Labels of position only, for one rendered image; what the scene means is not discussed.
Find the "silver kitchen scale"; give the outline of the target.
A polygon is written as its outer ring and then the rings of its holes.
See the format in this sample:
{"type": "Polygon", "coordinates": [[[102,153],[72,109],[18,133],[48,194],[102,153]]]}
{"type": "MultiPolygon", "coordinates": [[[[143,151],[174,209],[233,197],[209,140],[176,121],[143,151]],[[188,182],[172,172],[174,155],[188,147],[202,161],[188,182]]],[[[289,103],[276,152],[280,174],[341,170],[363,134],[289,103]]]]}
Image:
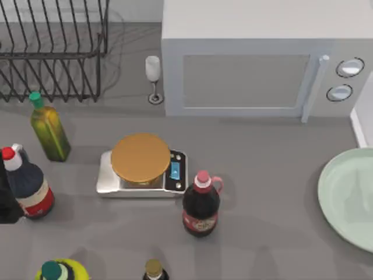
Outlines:
{"type": "Polygon", "coordinates": [[[155,134],[127,135],[101,155],[96,191],[102,197],[173,198],[188,186],[187,155],[155,134]]]}

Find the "dark red jug bottle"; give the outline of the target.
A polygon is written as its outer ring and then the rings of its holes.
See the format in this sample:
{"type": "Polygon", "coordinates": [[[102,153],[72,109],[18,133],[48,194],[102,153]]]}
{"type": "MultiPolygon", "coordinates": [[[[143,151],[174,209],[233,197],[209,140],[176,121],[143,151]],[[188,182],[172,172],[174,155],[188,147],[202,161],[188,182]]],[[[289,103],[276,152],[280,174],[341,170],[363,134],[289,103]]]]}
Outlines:
{"type": "Polygon", "coordinates": [[[211,234],[217,225],[220,207],[220,193],[223,180],[200,170],[182,198],[182,222],[187,232],[195,237],[211,234]]]}

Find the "clear wine glass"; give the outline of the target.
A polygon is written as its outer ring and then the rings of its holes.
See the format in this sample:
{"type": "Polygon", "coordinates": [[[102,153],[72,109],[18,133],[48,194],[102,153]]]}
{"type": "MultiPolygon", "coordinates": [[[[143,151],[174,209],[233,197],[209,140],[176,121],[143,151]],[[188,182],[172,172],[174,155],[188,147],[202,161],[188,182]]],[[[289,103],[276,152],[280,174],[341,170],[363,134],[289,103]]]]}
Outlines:
{"type": "Polygon", "coordinates": [[[158,56],[150,55],[145,59],[145,74],[153,88],[151,94],[148,95],[149,103],[161,104],[164,98],[157,92],[157,84],[161,76],[161,62],[158,56]]]}

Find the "pale microwave oven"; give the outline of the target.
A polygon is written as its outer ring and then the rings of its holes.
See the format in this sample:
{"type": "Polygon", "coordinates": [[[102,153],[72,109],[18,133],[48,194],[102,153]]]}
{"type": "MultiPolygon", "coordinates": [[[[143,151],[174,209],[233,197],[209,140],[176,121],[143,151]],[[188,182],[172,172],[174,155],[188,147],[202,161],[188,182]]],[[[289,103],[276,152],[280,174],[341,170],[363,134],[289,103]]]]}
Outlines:
{"type": "Polygon", "coordinates": [[[164,0],[161,52],[168,116],[294,117],[330,61],[310,117],[347,117],[373,72],[373,0],[164,0]],[[361,58],[352,78],[341,61],[361,58]],[[327,91],[350,85],[331,102],[327,91]]]}

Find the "dark bottle with gold cap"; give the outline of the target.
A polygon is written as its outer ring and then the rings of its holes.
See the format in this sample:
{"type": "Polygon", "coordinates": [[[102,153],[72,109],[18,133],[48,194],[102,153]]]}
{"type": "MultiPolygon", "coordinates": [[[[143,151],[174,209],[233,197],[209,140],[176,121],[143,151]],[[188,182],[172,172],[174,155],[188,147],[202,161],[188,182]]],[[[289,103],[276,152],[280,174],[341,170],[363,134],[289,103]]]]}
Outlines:
{"type": "Polygon", "coordinates": [[[146,262],[142,280],[170,280],[170,277],[161,262],[153,258],[146,262]]]}

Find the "green oil bottle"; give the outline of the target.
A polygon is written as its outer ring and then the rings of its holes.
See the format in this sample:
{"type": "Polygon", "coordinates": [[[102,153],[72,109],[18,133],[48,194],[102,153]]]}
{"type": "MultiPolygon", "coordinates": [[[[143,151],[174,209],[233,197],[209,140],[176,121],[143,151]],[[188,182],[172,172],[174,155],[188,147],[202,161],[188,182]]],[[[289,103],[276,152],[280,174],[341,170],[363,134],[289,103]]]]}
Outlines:
{"type": "Polygon", "coordinates": [[[52,162],[65,162],[71,146],[58,112],[53,107],[44,104],[41,93],[38,91],[31,92],[29,100],[34,106],[30,117],[31,126],[47,159],[52,162]]]}

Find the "small microwave knob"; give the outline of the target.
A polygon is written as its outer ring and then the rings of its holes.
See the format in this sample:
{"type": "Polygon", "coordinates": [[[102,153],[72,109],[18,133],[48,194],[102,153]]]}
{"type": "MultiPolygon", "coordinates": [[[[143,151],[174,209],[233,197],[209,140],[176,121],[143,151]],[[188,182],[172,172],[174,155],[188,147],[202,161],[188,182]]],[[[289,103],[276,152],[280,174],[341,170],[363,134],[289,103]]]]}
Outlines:
{"type": "Polygon", "coordinates": [[[326,93],[326,98],[330,102],[342,102],[347,100],[353,94],[353,88],[344,84],[330,88],[326,93]]]}

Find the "dark bottle with red cap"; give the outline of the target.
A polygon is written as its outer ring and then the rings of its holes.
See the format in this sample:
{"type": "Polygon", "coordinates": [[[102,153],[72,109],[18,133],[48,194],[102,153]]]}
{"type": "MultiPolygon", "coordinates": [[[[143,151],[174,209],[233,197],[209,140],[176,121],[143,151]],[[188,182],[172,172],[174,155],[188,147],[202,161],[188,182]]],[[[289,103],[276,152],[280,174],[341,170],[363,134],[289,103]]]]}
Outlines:
{"type": "Polygon", "coordinates": [[[53,208],[55,197],[43,171],[29,160],[21,144],[1,149],[10,190],[29,219],[40,219],[53,208]]]}

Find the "pale green plate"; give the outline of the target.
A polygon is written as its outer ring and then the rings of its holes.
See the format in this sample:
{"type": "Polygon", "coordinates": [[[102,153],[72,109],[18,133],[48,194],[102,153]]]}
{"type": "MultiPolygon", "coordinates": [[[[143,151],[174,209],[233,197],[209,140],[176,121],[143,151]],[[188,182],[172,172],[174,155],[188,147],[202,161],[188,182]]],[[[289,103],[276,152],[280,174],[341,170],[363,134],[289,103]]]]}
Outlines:
{"type": "Polygon", "coordinates": [[[355,148],[331,159],[318,180],[318,202],[345,241],[373,253],[373,148],[355,148]]]}

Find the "large microwave knob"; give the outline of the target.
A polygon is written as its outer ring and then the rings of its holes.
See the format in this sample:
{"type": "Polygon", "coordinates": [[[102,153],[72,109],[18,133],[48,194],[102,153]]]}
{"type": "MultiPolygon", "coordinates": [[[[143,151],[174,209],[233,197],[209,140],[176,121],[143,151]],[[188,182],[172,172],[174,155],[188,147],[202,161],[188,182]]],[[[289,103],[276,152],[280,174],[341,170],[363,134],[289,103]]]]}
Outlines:
{"type": "Polygon", "coordinates": [[[341,61],[336,67],[336,73],[342,78],[357,76],[365,67],[365,62],[358,57],[341,61]]]}

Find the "yellow bottle with green cap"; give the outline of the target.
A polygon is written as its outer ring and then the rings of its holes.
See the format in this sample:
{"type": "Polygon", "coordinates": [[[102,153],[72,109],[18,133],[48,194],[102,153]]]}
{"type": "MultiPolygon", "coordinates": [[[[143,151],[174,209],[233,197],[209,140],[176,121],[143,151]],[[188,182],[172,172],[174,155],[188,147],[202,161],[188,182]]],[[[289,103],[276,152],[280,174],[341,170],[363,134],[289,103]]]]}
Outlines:
{"type": "Polygon", "coordinates": [[[69,258],[57,258],[43,263],[34,280],[90,280],[87,269],[69,258]]]}

